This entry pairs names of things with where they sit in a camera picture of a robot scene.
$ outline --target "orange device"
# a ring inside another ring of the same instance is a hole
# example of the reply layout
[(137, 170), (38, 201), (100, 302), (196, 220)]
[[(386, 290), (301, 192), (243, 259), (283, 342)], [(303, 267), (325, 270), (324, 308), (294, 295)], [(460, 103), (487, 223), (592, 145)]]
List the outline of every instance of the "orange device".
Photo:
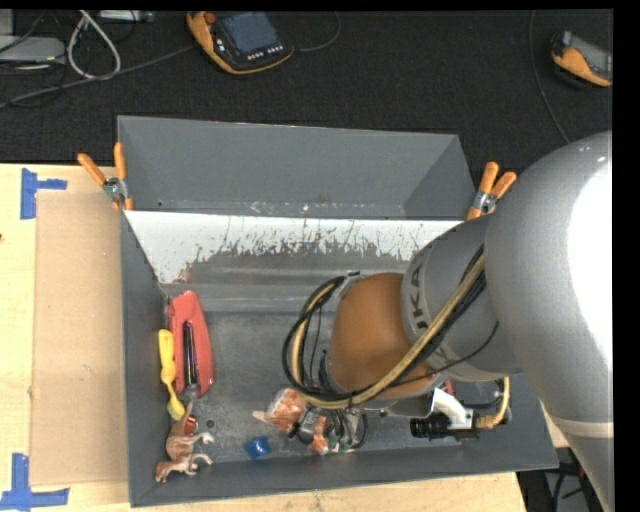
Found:
[(205, 53), (227, 73), (246, 75), (281, 64), (293, 55), (262, 11), (189, 11), (187, 26)]
[(613, 54), (565, 30), (551, 38), (551, 57), (558, 68), (577, 79), (600, 87), (613, 84)]

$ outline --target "small figurine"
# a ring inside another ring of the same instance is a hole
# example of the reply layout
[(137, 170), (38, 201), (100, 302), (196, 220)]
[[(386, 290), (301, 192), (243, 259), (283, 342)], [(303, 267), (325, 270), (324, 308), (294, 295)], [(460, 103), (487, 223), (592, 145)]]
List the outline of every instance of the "small figurine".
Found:
[(186, 433), (185, 427), (191, 414), (191, 409), (193, 409), (193, 401), (189, 402), (182, 418), (176, 421), (169, 431), (165, 446), (167, 455), (171, 460), (156, 464), (156, 482), (165, 483), (167, 476), (172, 471), (186, 473), (189, 476), (195, 475), (196, 469), (198, 469), (196, 461), (199, 459), (204, 460), (207, 464), (213, 462), (205, 453), (193, 453), (195, 443), (199, 440), (202, 440), (204, 444), (212, 443), (213, 436), (209, 432), (195, 435)]

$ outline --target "black device screen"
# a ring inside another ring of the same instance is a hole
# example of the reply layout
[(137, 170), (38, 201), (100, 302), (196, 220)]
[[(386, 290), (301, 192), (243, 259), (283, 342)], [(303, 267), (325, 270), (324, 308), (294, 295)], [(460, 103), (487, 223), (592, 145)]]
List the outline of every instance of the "black device screen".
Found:
[(264, 12), (222, 16), (218, 21), (242, 53), (278, 42), (278, 34)]
[(607, 78), (613, 77), (613, 55), (575, 34), (571, 35), (571, 42), (569, 44), (579, 50), (590, 64), (596, 66), (602, 73), (605, 73)]

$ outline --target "wooden table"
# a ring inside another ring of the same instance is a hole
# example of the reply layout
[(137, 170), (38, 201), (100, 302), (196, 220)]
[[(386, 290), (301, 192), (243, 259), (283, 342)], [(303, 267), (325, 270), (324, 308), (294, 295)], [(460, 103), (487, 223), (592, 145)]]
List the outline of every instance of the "wooden table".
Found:
[[(0, 380), (4, 391), (0, 402), (2, 436), (0, 439), (0, 490), (11, 485), (11, 454), (30, 454), (31, 448), (31, 384), (33, 378), (34, 298), (36, 289), (36, 226), (38, 219), (20, 220), (21, 169), (27, 166), (39, 179), (61, 177), (95, 187), (79, 166), (48, 166), (0, 164)], [(113, 169), (103, 169), (114, 176)], [(38, 194), (71, 194), (67, 191), (39, 191)], [(109, 207), (108, 200), (100, 207)], [(552, 428), (554, 442), (563, 438)], [(122, 477), (112, 481), (73, 482), (65, 485), (34, 486), (33, 491), (70, 487), (68, 504), (49, 510), (130, 510), (127, 497), (126, 468)], [(309, 510), (344, 511), (367, 510), (394, 512), (429, 510), (500, 512), (525, 511), (515, 473), (488, 474), (473, 477), (451, 477), (410, 483), (356, 487), (341, 490), (322, 490), (267, 497), (222, 500), (209, 503), (151, 507), (166, 511), (233, 510)]]

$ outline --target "blue object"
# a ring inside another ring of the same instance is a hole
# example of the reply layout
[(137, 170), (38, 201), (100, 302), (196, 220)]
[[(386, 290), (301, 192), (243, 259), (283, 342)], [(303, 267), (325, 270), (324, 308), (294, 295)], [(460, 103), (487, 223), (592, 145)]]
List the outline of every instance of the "blue object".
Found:
[(11, 490), (3, 491), (0, 510), (29, 512), (31, 507), (66, 505), (69, 488), (51, 492), (31, 492), (29, 487), (29, 457), (14, 453), (11, 460)]
[(20, 201), (20, 218), (33, 219), (36, 216), (36, 192), (41, 188), (66, 190), (65, 180), (48, 179), (38, 181), (38, 175), (26, 167), (22, 168), (22, 193)]
[(252, 459), (257, 459), (271, 451), (269, 440), (266, 437), (256, 437), (244, 445), (244, 449)]

